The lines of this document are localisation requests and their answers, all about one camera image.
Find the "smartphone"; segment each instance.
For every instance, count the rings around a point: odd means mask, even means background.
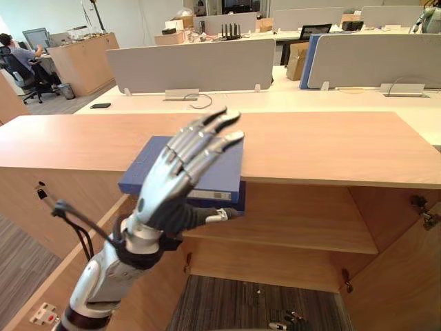
[[[97,109],[97,108],[109,108],[111,103],[95,103],[94,105],[91,105],[91,109]]]

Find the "computer monitor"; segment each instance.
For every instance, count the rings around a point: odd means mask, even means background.
[[[329,33],[332,24],[318,24],[315,26],[303,26],[300,33],[299,40],[309,40],[311,34],[314,33]]]
[[[25,36],[33,50],[37,48],[37,45],[42,45],[45,49],[50,47],[49,34],[46,28],[23,31],[23,36]]]

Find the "blue binder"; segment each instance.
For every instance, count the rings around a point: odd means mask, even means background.
[[[141,150],[118,182],[122,193],[139,195],[144,179],[171,137],[155,136]],[[190,204],[197,207],[245,210],[245,183],[240,182],[243,141],[230,148],[201,177],[190,192]]]

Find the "silver robotic finger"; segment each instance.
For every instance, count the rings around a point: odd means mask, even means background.
[[[197,135],[199,130],[211,123],[216,117],[221,116],[227,112],[227,107],[223,107],[219,110],[208,112],[197,120],[189,123],[186,127],[181,128],[179,132],[170,139],[167,146],[171,150],[179,150],[184,146],[189,140],[192,139],[194,135]]]
[[[190,183],[196,185],[200,177],[208,170],[219,156],[226,150],[240,143],[245,135],[242,131],[227,134],[222,139],[211,143],[197,157],[192,159],[187,165],[184,165],[184,171],[190,178]]]
[[[217,117],[214,121],[202,128],[197,135],[194,135],[182,149],[175,150],[178,158],[184,163],[190,162],[198,155],[213,138],[224,128],[236,123],[240,118],[239,112],[227,112]]]

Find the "gray partition panel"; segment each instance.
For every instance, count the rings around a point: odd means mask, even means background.
[[[303,26],[340,24],[344,11],[343,7],[277,10],[273,30],[295,31]]]
[[[253,90],[271,85],[273,39],[221,41],[108,50],[119,90],[154,93]]]
[[[270,17],[276,10],[344,7],[345,12],[361,10],[365,6],[381,6],[385,0],[271,0]]]
[[[199,22],[205,22],[205,32],[207,34],[218,34],[222,32],[222,24],[240,24],[242,34],[249,31],[256,31],[257,14],[255,12],[244,12],[241,14],[215,15],[194,17],[194,29],[199,31]]]
[[[420,6],[363,7],[361,21],[366,26],[380,28],[385,25],[413,26],[422,13]]]
[[[319,38],[308,86],[379,87],[425,83],[441,88],[441,35],[328,34]]]

